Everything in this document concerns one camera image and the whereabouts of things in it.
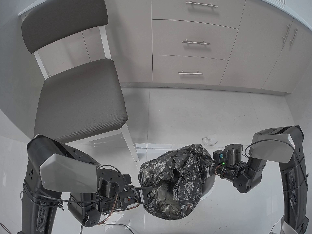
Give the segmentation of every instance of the metal bar handle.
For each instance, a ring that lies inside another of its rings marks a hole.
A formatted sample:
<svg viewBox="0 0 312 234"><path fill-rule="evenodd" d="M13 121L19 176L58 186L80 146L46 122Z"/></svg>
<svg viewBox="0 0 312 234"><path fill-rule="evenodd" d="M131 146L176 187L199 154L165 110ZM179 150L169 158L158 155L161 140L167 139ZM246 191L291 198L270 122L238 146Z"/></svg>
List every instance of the metal bar handle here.
<svg viewBox="0 0 312 234"><path fill-rule="evenodd" d="M283 42L285 42L285 41L286 41L286 39L287 39L287 37L288 37L288 34L289 34L290 29L291 29L291 24L287 25L287 32L286 32L285 37L283 37Z"/></svg>
<svg viewBox="0 0 312 234"><path fill-rule="evenodd" d="M205 42L205 41L203 41L203 42L200 42L200 41L188 41L187 39L185 39L185 41L182 41L182 43L210 45L210 43Z"/></svg>
<svg viewBox="0 0 312 234"><path fill-rule="evenodd" d="M212 4L206 4L206 3L200 3L200 2L185 2L186 4L193 4L193 5L202 5L202 6L208 6L208 7L212 7L212 8L218 8L219 6L217 5L212 5Z"/></svg>
<svg viewBox="0 0 312 234"><path fill-rule="evenodd" d="M194 72L184 72L183 70L181 72L178 72L179 75L203 75L204 73L200 73L197 71L196 73Z"/></svg>
<svg viewBox="0 0 312 234"><path fill-rule="evenodd" d="M297 31L298 31L298 28L294 29L294 37L293 37L292 40L289 40L289 41L291 42L291 45L292 45L293 42L294 42L294 38L296 37Z"/></svg>

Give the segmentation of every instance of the white chair frame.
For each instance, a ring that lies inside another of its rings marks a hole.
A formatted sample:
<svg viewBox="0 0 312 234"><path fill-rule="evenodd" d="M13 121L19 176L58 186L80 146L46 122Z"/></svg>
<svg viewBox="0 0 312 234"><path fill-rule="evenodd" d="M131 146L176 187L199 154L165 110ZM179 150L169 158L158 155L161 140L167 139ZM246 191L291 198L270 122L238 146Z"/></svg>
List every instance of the white chair frame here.
<svg viewBox="0 0 312 234"><path fill-rule="evenodd" d="M21 16L22 16L22 20L25 19L25 14L22 14ZM102 44L103 44L105 57L107 59L112 59L111 54L110 54L110 48L109 48L108 41L107 41L107 34L106 34L105 26L100 26L99 27L99 32L101 34L101 39L102 39ZM38 51L35 51L34 55L35 55L35 58L37 60L38 65L40 67L40 70L41 70L41 72L43 74L44 79L49 78L51 75L49 74L49 71L45 68L45 66L43 65ZM110 131L110 132L107 132L107 133L94 135L94 136L91 136L91 137L88 137L88 138L84 138L84 139L75 140L75 141L72 141L72 142L68 142L66 144L71 146L71 145L75 145L75 144L81 144L81 143L85 143L85 142L89 142L89 141L94 141L94 140L101 139L101 138L106 138L106 137L117 135L117 134L122 134L123 135L124 140L127 143L127 146L128 146L128 148L130 150L130 153L131 153L133 159L135 161L139 161L138 153L137 153L137 150L135 149L135 145L133 144L132 138L130 136L130 132L129 132L127 123L125 123L118 130L113 130L113 131Z"/></svg>

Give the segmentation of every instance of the gray chair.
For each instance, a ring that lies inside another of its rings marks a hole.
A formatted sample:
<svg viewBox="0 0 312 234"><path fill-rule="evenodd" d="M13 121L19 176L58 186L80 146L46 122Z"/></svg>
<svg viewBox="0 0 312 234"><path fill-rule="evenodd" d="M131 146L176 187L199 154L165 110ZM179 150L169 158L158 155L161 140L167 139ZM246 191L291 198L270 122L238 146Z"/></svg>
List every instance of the gray chair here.
<svg viewBox="0 0 312 234"><path fill-rule="evenodd" d="M122 133L132 157L138 161L126 124L128 116L123 94L111 60L107 23L104 0L47 0L24 19L21 31L25 45L34 53L46 79L37 108L34 136L42 134L71 145ZM97 26L106 58L50 76L38 49Z"/></svg>

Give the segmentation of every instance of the drawer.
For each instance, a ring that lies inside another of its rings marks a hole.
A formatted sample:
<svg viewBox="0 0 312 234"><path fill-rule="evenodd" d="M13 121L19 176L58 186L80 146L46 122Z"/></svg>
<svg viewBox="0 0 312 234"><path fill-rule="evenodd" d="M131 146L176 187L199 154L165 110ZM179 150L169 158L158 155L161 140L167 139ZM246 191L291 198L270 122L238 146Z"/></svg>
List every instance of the drawer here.
<svg viewBox="0 0 312 234"><path fill-rule="evenodd" d="M190 21L153 20L153 55L228 60L237 29ZM201 42L210 45L182 43Z"/></svg>
<svg viewBox="0 0 312 234"><path fill-rule="evenodd" d="M153 82L219 85L226 66L227 60L153 56ZM178 74L182 70L202 75Z"/></svg>
<svg viewBox="0 0 312 234"><path fill-rule="evenodd" d="M196 2L206 5L187 4ZM205 22L238 29L245 0L152 0L153 19Z"/></svg>

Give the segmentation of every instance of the black plastic bag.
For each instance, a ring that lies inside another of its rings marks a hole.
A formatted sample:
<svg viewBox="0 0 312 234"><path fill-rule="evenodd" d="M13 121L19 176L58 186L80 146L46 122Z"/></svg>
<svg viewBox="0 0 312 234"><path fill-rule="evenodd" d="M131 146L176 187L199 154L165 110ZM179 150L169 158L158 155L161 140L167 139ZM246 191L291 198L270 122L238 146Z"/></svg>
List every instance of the black plastic bag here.
<svg viewBox="0 0 312 234"><path fill-rule="evenodd" d="M146 211L156 217L175 220L190 214L201 198L205 182L205 160L212 159L200 144L168 151L144 163L138 175L142 187L154 186L148 194Z"/></svg>

